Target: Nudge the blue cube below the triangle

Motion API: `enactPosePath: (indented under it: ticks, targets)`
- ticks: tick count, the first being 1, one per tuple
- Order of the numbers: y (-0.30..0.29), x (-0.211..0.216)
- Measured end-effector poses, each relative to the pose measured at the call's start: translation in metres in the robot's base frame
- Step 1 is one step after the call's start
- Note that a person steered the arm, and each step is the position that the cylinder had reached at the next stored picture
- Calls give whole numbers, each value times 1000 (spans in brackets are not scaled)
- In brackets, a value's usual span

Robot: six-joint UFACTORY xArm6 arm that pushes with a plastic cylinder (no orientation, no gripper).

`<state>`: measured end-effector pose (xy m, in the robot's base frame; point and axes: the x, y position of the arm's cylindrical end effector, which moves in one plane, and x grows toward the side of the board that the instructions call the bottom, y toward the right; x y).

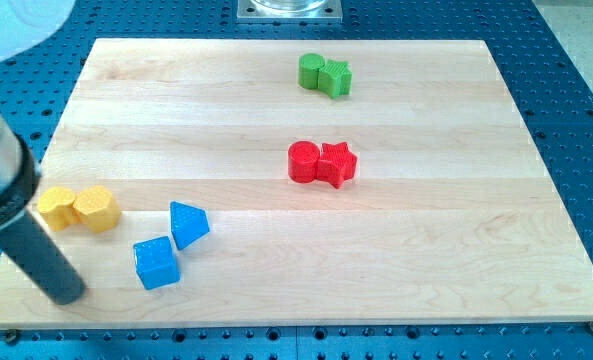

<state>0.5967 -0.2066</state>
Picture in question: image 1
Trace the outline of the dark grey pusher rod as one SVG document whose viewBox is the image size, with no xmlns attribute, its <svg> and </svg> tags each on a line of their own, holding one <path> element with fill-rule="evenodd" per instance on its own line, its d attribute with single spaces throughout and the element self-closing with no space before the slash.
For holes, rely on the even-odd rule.
<svg viewBox="0 0 593 360">
<path fill-rule="evenodd" d="M 23 211 L 0 227 L 2 250 L 55 304 L 77 301 L 86 285 L 31 213 Z"/>
</svg>

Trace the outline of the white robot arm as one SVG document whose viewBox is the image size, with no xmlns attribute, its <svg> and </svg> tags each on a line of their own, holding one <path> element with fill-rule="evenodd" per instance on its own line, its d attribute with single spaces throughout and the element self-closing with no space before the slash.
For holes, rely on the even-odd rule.
<svg viewBox="0 0 593 360">
<path fill-rule="evenodd" d="M 0 62 L 45 41 L 69 18 L 72 1 L 0 1 Z M 0 250 L 54 303 L 79 299 L 85 283 L 26 206 L 40 170 L 0 114 Z"/>
</svg>

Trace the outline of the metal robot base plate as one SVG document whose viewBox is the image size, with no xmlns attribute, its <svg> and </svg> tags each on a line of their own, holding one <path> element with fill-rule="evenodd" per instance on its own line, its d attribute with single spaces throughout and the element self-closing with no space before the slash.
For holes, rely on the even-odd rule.
<svg viewBox="0 0 593 360">
<path fill-rule="evenodd" d="M 343 18 L 341 0 L 238 0 L 238 22 L 330 20 Z"/>
</svg>

